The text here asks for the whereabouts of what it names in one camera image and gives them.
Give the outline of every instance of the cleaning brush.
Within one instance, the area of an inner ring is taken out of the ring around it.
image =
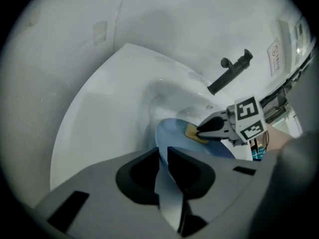
[[[185,130],[185,135],[192,140],[198,141],[198,142],[203,143],[203,144],[208,144],[209,141],[204,140],[204,139],[200,139],[196,135],[197,132],[198,132],[197,127],[191,123],[188,123],[186,130]]]

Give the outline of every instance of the black slot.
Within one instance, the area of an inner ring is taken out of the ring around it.
[[[182,237],[187,237],[199,231],[206,225],[207,222],[205,220],[199,216],[193,215],[188,202],[184,199],[180,224],[177,232]]]
[[[159,196],[154,192],[156,175],[160,169],[159,155],[159,149],[156,147],[117,171],[117,186],[133,202],[143,205],[160,204]]]
[[[246,167],[242,167],[242,166],[236,166],[233,170],[236,172],[240,172],[240,173],[244,173],[244,174],[248,174],[248,175],[254,175],[256,172],[255,169],[250,169],[250,168],[246,168]]]
[[[214,170],[173,147],[167,147],[168,169],[186,200],[203,197],[215,181]]]
[[[47,220],[52,226],[65,233],[88,199],[89,194],[75,191]]]

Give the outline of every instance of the label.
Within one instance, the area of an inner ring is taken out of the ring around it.
[[[262,108],[255,96],[235,101],[235,120],[235,131],[243,142],[247,142],[267,130]]]
[[[271,76],[281,73],[283,69],[280,42],[278,39],[268,49]]]

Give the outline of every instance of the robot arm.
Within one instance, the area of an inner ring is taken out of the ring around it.
[[[234,146],[244,145],[267,130],[262,108],[254,96],[239,99],[225,111],[207,117],[198,127],[203,139],[228,139]]]

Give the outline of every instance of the sticker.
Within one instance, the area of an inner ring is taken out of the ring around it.
[[[264,128],[261,121],[259,120],[256,123],[252,124],[250,127],[240,132],[246,140],[249,140],[253,138],[254,136],[260,134],[262,131],[264,131]]]
[[[268,56],[271,76],[273,77],[275,74],[280,73],[283,69],[281,48],[278,39],[276,39],[276,41],[274,41],[274,43],[269,47]]]
[[[98,45],[106,40],[107,21],[96,22],[93,25],[94,45]]]
[[[237,105],[237,120],[243,120],[258,114],[255,98],[249,98]]]

